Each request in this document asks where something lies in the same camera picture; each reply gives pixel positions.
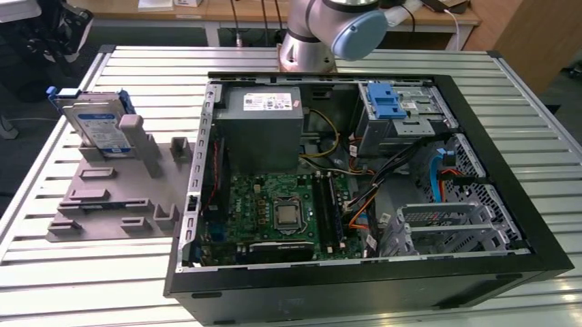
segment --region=desk leg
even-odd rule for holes
[[[446,49],[448,51],[456,51],[456,37],[458,37],[458,45],[459,48],[463,50],[464,44],[467,39],[470,38],[471,31],[472,31],[471,25],[460,25],[458,27],[459,35],[456,36],[456,33],[451,35],[451,40],[448,41],[448,44],[446,45]]]
[[[5,140],[13,140],[19,136],[19,130],[12,126],[9,121],[0,114],[0,137]]]
[[[208,46],[220,46],[219,29],[220,24],[217,22],[205,22],[204,31],[207,32]]]

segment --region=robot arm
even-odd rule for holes
[[[281,70],[328,72],[335,56],[354,61],[371,53],[388,24],[378,0],[294,0],[287,26]]]

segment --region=wooden desk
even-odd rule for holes
[[[205,0],[207,1],[207,20],[231,21],[232,9],[229,7],[229,0]],[[279,8],[281,10],[281,20],[287,21],[287,8],[290,0],[279,0]],[[239,0],[235,2],[236,16],[241,22],[263,22],[263,9],[260,0]],[[264,0],[264,11],[267,13],[267,21],[276,22],[276,8],[275,0]],[[451,25],[455,22],[448,14],[439,14],[432,12],[427,7],[422,7],[414,12],[416,25]],[[480,19],[475,13],[468,9],[464,14],[458,15],[459,25],[476,26],[480,24]],[[412,25],[412,19],[407,18],[403,22]]]
[[[283,26],[287,27],[287,10],[291,0],[279,0]],[[71,5],[88,9],[96,16],[99,24],[107,26],[140,27],[201,27],[205,30],[208,46],[220,46],[219,29],[233,28],[233,16],[229,0],[204,0],[200,7],[175,6],[168,12],[139,12],[139,0],[68,0]],[[260,0],[240,0],[235,2],[236,16],[240,28],[264,28]],[[267,24],[269,29],[277,29],[277,14],[275,0],[264,0]],[[422,7],[414,12],[419,33],[450,33],[447,50],[455,50],[456,37],[460,48],[470,36],[471,30],[480,24],[480,19],[471,10],[458,15],[459,34],[455,22],[447,14],[439,14]],[[412,19],[408,18],[388,31],[408,32],[412,30]]]
[[[68,4],[89,10],[96,18],[137,19],[137,20],[175,20],[180,15],[188,19],[204,19],[208,9],[208,0],[199,7],[173,6],[169,12],[139,12],[139,0],[68,0]]]

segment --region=floor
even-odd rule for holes
[[[103,44],[104,40],[95,36],[92,44]],[[177,38],[173,45],[183,45]],[[77,60],[79,69],[87,70],[95,57],[97,46],[91,44],[84,48]],[[57,71],[51,72],[59,87],[75,87],[81,77],[65,78]],[[540,96],[544,104],[560,104],[556,113],[558,120],[574,136],[582,142],[582,78],[571,79],[567,73],[560,73],[552,84]],[[0,140],[0,214],[9,204],[11,197],[20,186],[21,180],[33,164],[33,160],[44,145],[47,137],[56,124],[59,113],[48,101],[37,103],[20,102],[0,84],[0,113],[19,129],[20,134],[15,140]]]

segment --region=cable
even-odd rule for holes
[[[215,155],[213,155],[213,169],[215,169],[215,187],[212,188],[212,193],[209,194],[209,198],[207,201],[207,205],[201,209],[201,212],[204,214],[204,211],[208,209],[209,203],[215,197],[216,190],[219,188],[219,165],[217,165],[217,156],[219,156],[219,142],[215,141]]]
[[[374,195],[370,197],[370,199],[367,199],[366,203],[363,204],[363,206],[360,207],[360,209],[355,213],[352,220],[350,220],[350,223],[348,223],[350,228],[366,228],[362,225],[355,225],[354,223],[355,223],[355,220],[358,219],[358,217],[360,216],[360,214],[363,213],[363,211],[366,210],[366,207],[370,205],[370,203],[372,203],[372,200],[374,200],[376,194],[378,194],[378,192],[374,193]]]
[[[443,170],[443,171],[440,172],[440,175],[442,175],[442,174],[448,174],[448,173],[455,174],[455,175],[462,175],[462,174],[463,174],[463,173],[459,172],[456,169],[446,169],[446,170]],[[443,180],[443,179],[440,179],[440,180],[438,181],[438,190],[439,190],[439,192],[440,192],[440,201],[442,201],[442,202],[446,202],[444,180]]]
[[[235,38],[236,38],[236,46],[241,48],[243,46],[243,39],[240,36],[240,30],[237,28],[237,17],[236,17],[236,9],[235,9],[235,0],[229,0],[229,6],[232,8],[232,16],[235,18]]]
[[[279,0],[275,0],[276,17],[279,18],[279,29],[283,31],[281,12],[279,11]]]
[[[444,9],[444,12],[451,15],[452,20],[455,21],[455,27],[456,27],[456,51],[460,51],[460,46],[459,46],[459,37],[460,37],[460,32],[459,32],[459,28],[458,28],[458,21],[456,21],[456,17],[454,15],[454,13],[451,13],[447,9]]]
[[[324,151],[322,153],[299,155],[299,157],[302,157],[302,158],[319,158],[319,157],[324,157],[324,156],[327,156],[327,155],[334,153],[334,151],[335,151],[335,149],[338,148],[338,145],[339,145],[339,133],[338,133],[338,129],[335,128],[334,123],[327,118],[327,116],[324,114],[322,114],[319,110],[310,109],[310,111],[314,111],[314,113],[318,114],[319,117],[330,124],[330,126],[331,126],[331,128],[334,130],[334,135],[335,135],[334,145],[332,145],[330,150],[327,150],[327,151]]]
[[[412,12],[408,10],[408,8],[404,7],[404,5],[400,5],[400,7],[408,12],[410,18],[412,19],[412,33],[416,32],[416,18],[415,15],[412,15]]]
[[[362,173],[348,172],[347,170],[342,170],[338,168],[324,168],[324,167],[319,166],[315,162],[308,160],[307,158],[300,157],[299,159],[302,159],[304,162],[307,162],[307,164],[311,167],[314,167],[316,170],[328,170],[331,172],[340,172],[342,174],[348,174],[348,175],[362,175]]]
[[[237,18],[236,18],[235,0],[229,0],[229,6],[232,8],[232,16],[235,18],[235,31],[236,31],[236,34],[237,34],[239,29],[237,29]]]
[[[7,119],[7,121],[59,121],[59,120],[49,119],[49,118],[17,118],[17,119]]]
[[[267,37],[264,38],[264,46],[269,46],[269,27],[267,24],[267,11],[264,9],[264,0],[261,0],[261,7],[263,7],[263,20],[264,20],[264,33],[267,34]]]

